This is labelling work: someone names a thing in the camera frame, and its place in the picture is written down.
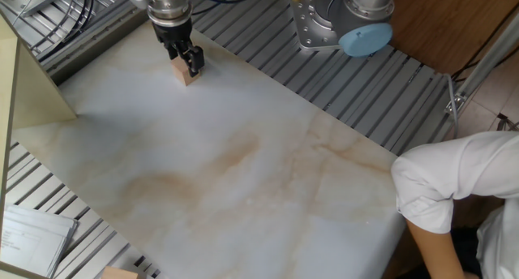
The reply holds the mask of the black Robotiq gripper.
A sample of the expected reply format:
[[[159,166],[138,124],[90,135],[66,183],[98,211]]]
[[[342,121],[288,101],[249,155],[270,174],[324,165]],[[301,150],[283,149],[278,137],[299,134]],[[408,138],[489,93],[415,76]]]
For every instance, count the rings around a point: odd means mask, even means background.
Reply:
[[[190,76],[197,76],[204,67],[204,52],[201,47],[192,44],[192,20],[189,19],[174,27],[161,26],[155,23],[152,26],[157,40],[167,49],[169,59],[174,60],[179,56],[186,63]]]

